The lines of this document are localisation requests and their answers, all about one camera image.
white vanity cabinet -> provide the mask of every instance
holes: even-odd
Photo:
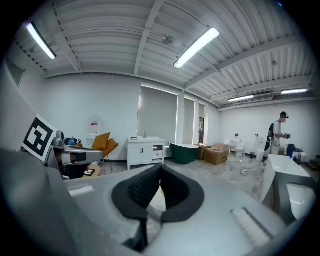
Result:
[[[159,137],[128,137],[128,171],[133,165],[164,164],[165,139]]]

orange cushion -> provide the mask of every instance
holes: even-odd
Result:
[[[113,138],[109,139],[106,150],[103,150],[103,156],[109,155],[116,147],[118,147],[119,143],[116,143]]]
[[[93,150],[105,150],[107,148],[110,132],[95,137],[92,145]]]

cabinet drawer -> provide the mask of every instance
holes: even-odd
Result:
[[[153,151],[153,158],[152,159],[162,159],[162,150],[155,150]]]

ceiling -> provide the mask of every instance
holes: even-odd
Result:
[[[56,53],[50,59],[21,27],[15,43],[42,76],[112,73],[161,82],[210,101],[305,88],[317,98],[319,65],[275,1],[56,0],[31,18]],[[174,62],[208,27],[220,35],[181,69]],[[172,36],[173,43],[162,42]]]

